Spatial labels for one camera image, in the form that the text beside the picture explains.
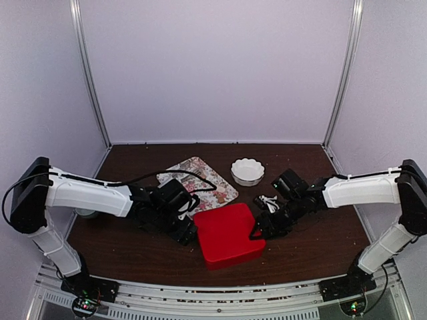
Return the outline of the red tin box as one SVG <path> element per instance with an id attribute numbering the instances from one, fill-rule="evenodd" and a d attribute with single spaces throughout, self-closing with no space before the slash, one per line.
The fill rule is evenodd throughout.
<path id="1" fill-rule="evenodd" d="M 206 256 L 203 256 L 203 258 L 207 269 L 213 271 L 225 269 L 234 265 L 258 259 L 262 256 L 263 251 L 263 249 L 258 249 L 252 252 L 241 253 L 234 256 L 220 257 L 217 259 Z"/>

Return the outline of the right aluminium frame post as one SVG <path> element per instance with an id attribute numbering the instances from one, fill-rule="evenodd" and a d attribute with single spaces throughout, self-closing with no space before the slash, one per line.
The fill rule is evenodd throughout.
<path id="1" fill-rule="evenodd" d="M 346 45 L 346 52 L 344 55 L 344 62 L 342 66 L 342 72 L 340 75 L 340 81 L 338 83 L 338 90 L 336 93 L 336 97 L 334 99 L 332 114 L 330 117 L 330 121 L 328 124 L 325 137 L 324 137 L 324 141 L 323 141 L 323 146 L 325 148 L 328 148 L 332 142 L 332 137 L 333 137 L 336 125 L 338 123 L 340 111 L 344 103 L 345 94 L 348 88 L 350 74 L 354 64 L 354 59 L 356 56 L 356 51 L 357 51 L 358 42 L 360 38 L 363 11 L 364 11 L 364 1 L 354 0 L 352 16 L 350 19 L 348 41 Z"/>

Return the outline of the left aluminium frame post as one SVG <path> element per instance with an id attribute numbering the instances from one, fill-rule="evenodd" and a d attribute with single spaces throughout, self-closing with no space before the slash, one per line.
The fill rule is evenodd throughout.
<path id="1" fill-rule="evenodd" d="M 73 26 L 75 29 L 75 36 L 77 39 L 77 45 L 79 48 L 79 55 L 80 55 L 81 64 L 83 68 L 85 85 L 89 95 L 89 101 L 91 103 L 91 108 L 93 109 L 93 112 L 94 112 L 95 121 L 101 133 L 104 144 L 107 147 L 109 147 L 111 145 L 111 141 L 107 132 L 107 127 L 106 127 L 105 120 L 99 104 L 99 99 L 98 99 L 97 91 L 95 88 L 95 81 L 93 78 L 93 73 L 92 73 L 91 65 L 89 61 L 89 54 L 87 52 L 87 45 L 86 45 L 85 34 L 83 29 L 83 19 L 81 16 L 80 1 L 70 0 L 70 9 L 71 9 L 71 18 L 72 18 Z"/>

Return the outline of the aluminium frame post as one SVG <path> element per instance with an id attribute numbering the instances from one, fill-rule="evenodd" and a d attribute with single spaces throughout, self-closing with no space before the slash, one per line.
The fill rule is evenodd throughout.
<path id="1" fill-rule="evenodd" d="M 75 36 L 77 39 L 77 45 L 79 48 L 79 55 L 80 55 L 81 64 L 83 68 L 85 85 L 89 95 L 89 101 L 91 103 L 91 108 L 93 109 L 93 112 L 94 112 L 95 121 L 101 133 L 104 144 L 107 147 L 109 147 L 111 145 L 111 141 L 107 132 L 107 127 L 106 127 L 105 120 L 99 104 L 99 99 L 98 99 L 97 91 L 95 88 L 95 81 L 93 78 L 93 73 L 92 73 L 91 65 L 89 61 L 89 54 L 87 52 L 87 45 L 86 45 L 85 34 L 83 29 L 83 19 L 81 16 L 80 1 L 70 0 L 70 9 L 71 9 L 71 18 L 72 18 L 73 26 L 75 29 Z"/>
<path id="2" fill-rule="evenodd" d="M 363 11 L 364 11 L 364 1 L 354 0 L 352 16 L 350 19 L 348 41 L 346 45 L 346 52 L 344 55 L 344 62 L 342 66 L 342 72 L 340 75 L 340 81 L 338 83 L 338 90 L 336 93 L 336 97 L 334 99 L 332 114 L 330 117 L 330 121 L 328 124 L 325 137 L 324 137 L 324 141 L 323 141 L 323 146 L 325 148 L 328 148 L 332 142 L 332 137 L 333 137 L 336 125 L 338 123 L 340 111 L 344 103 L 345 94 L 348 88 L 350 74 L 354 64 L 354 59 L 356 56 L 356 51 L 357 51 L 358 42 L 360 38 Z"/>

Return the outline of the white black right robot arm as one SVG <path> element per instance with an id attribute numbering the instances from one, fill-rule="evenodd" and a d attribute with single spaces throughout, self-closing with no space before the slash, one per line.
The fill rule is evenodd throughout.
<path id="1" fill-rule="evenodd" d="M 249 234 L 251 240 L 287 235 L 308 213 L 353 206 L 367 219 L 366 206 L 399 206 L 389 228 L 361 251 L 344 276 L 319 282 L 324 301 L 360 295 L 376 288 L 373 274 L 408 244 L 426 235 L 426 175 L 413 159 L 398 167 L 364 175 L 333 175 L 312 184 L 292 169 L 272 182 L 284 199 L 275 211 L 262 211 Z"/>

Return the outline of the floral rectangular tray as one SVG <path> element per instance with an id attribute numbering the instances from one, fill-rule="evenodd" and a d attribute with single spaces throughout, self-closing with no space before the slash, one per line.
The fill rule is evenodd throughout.
<path id="1" fill-rule="evenodd" d="M 217 173 L 204 160 L 199 157 L 191 157 L 172 167 L 198 168 L 204 175 L 204 177 L 202 178 L 213 183 L 216 186 L 216 190 L 206 191 L 206 189 L 211 189 L 212 186 L 204 181 L 202 181 L 202 183 L 186 183 L 184 185 L 182 184 L 190 193 L 193 193 L 194 191 L 198 190 L 198 192 L 196 192 L 195 194 L 200 198 L 200 204 L 194 210 L 194 215 L 202 211 L 223 207 L 228 203 L 231 203 L 233 200 L 237 199 L 239 196 L 238 191 L 230 183 L 228 183 L 219 173 Z M 223 193 L 218 192 L 218 186 L 225 187 L 226 191 Z"/>

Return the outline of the red tin lid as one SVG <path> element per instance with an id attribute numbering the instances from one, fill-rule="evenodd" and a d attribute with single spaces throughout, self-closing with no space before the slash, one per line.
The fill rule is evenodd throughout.
<path id="1" fill-rule="evenodd" d="M 255 219 L 245 203 L 196 213 L 193 221 L 203 256 L 217 259 L 265 249 L 265 240 L 249 240 Z"/>

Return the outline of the front aluminium rail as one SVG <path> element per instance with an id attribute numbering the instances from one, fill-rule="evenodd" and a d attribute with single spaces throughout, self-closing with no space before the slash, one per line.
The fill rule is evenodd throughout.
<path id="1" fill-rule="evenodd" d="M 393 263 L 376 288 L 327 301 L 318 280 L 243 287 L 178 287 L 120 281 L 114 302 L 78 303 L 43 264 L 26 319 L 413 319 Z"/>

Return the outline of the pale green ceramic bowl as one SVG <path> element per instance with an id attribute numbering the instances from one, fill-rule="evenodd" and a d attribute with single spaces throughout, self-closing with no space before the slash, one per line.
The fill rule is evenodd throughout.
<path id="1" fill-rule="evenodd" d="M 99 215 L 98 211 L 81 208 L 75 208 L 74 213 L 83 219 L 95 219 Z"/>

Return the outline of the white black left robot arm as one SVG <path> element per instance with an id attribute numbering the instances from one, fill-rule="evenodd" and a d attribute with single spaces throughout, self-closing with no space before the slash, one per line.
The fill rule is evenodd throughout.
<path id="1" fill-rule="evenodd" d="M 67 173 L 38 157 L 20 179 L 6 190 L 2 205 L 11 197 L 6 222 L 25 234 L 56 266 L 63 280 L 82 296 L 91 295 L 96 282 L 90 277 L 85 259 L 55 228 L 50 207 L 76 209 L 78 215 L 106 213 L 133 218 L 141 225 L 155 227 L 181 245 L 191 242 L 197 227 L 186 214 L 199 205 L 176 179 L 160 187 L 140 187 L 134 182 L 109 182 Z"/>

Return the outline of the white scalloped ceramic dish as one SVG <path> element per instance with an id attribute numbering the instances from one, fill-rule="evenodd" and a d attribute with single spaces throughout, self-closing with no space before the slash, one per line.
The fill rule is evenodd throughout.
<path id="1" fill-rule="evenodd" d="M 234 181 L 243 187 L 254 187 L 260 183 L 265 167 L 255 159 L 237 159 L 232 163 L 231 174 Z"/>

